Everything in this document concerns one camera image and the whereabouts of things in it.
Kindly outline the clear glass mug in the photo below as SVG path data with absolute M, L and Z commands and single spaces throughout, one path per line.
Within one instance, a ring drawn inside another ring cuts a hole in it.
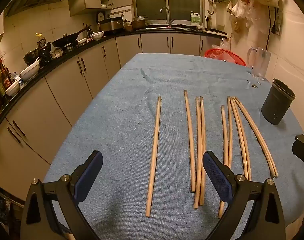
M 251 47 L 247 52 L 246 62 L 250 67 L 253 77 L 264 79 L 268 65 L 270 62 L 271 53 L 260 47 Z

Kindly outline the lower kitchen cabinets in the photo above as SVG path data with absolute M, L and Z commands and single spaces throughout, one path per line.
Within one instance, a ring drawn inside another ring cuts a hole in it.
M 204 55 L 217 31 L 155 30 L 104 37 L 37 71 L 0 113 L 0 196 L 23 203 L 34 177 L 43 179 L 85 109 L 135 55 Z

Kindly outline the yellow cap oil bottle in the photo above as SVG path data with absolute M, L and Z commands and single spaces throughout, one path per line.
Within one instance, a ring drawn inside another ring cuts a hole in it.
M 35 35 L 38 38 L 37 41 L 38 48 L 44 47 L 47 44 L 46 38 L 42 35 L 42 33 L 35 33 Z

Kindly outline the small metal screws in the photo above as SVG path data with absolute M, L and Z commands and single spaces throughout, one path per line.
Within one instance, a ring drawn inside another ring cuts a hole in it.
M 249 89 L 250 87 L 252 88 L 259 88 L 262 83 L 256 80 L 250 80 L 250 79 L 246 79 L 247 82 L 247 89 Z

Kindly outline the black wok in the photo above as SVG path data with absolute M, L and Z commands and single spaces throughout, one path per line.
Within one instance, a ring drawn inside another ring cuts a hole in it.
M 60 39 L 57 39 L 55 41 L 52 42 L 52 45 L 55 48 L 64 48 L 65 46 L 68 45 L 72 45 L 72 46 L 77 46 L 78 42 L 77 42 L 77 38 L 79 36 L 80 33 L 83 33 L 84 31 L 89 30 L 92 27 L 92 25 L 86 25 L 86 27 L 84 27 L 83 29 L 81 29 L 80 31 L 70 34 L 70 35 L 65 35 Z

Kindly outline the red plastic basket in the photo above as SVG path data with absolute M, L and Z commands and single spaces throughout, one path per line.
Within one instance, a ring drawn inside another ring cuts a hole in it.
M 240 56 L 226 49 L 221 49 L 221 48 L 209 49 L 205 52 L 204 57 L 221 60 L 229 63 L 235 63 L 244 67 L 247 66 L 245 61 Z

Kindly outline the chrome sink faucet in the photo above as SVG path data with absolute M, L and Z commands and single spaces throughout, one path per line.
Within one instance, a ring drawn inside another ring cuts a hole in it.
M 163 12 L 164 10 L 166 11 L 166 15 L 167 15 L 167 24 L 171 28 L 174 20 L 171 17 L 170 9 L 168 7 L 162 7 L 160 9 L 160 13 Z

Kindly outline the stainless rice cooker box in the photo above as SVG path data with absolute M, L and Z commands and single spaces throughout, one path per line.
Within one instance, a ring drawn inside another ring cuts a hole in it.
M 114 17 L 108 18 L 106 20 L 102 20 L 98 23 L 100 31 L 109 32 L 109 31 L 117 31 L 119 29 L 123 29 L 123 18 L 122 17 Z

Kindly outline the green detergent jug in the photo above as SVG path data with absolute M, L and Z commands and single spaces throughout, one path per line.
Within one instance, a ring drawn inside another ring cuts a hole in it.
M 199 24 L 200 24 L 200 14 L 191 11 L 191 25 L 199 25 Z

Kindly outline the metal cooking pot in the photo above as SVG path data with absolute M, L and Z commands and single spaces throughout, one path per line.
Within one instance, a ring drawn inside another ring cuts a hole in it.
M 138 16 L 131 21 L 133 30 L 145 29 L 147 16 Z

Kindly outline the blue towel table cover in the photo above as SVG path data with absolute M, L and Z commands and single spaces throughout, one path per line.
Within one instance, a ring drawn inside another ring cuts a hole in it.
M 199 56 L 139 54 L 100 91 L 73 126 L 46 181 L 71 174 L 88 156 L 103 154 L 102 169 L 86 200 L 85 218 L 101 239 L 205 239 L 217 224 L 219 196 L 206 182 L 205 203 L 194 209 L 184 90 L 191 110 L 204 98 L 206 148 L 223 157 L 220 106 L 236 96 L 253 118 L 278 170 L 275 181 L 285 222 L 304 212 L 304 164 L 292 153 L 302 128 L 291 111 L 274 126 L 261 114 L 268 81 L 245 67 Z M 145 216 L 157 98 L 161 116 L 153 201 Z

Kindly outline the white bowl on counter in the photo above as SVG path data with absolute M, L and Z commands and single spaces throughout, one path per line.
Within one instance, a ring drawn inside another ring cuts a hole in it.
M 40 69 L 40 61 L 36 60 L 33 64 L 31 64 L 26 69 L 24 69 L 19 74 L 19 77 L 23 81 L 28 81 L 28 80 L 30 80 L 32 77 L 34 77 L 38 73 L 39 69 Z

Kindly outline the black chopstick holder cup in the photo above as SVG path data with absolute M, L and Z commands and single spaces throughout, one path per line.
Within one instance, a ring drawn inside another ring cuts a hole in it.
M 295 97 L 295 93 L 284 82 L 274 79 L 261 107 L 262 115 L 269 123 L 278 125 Z

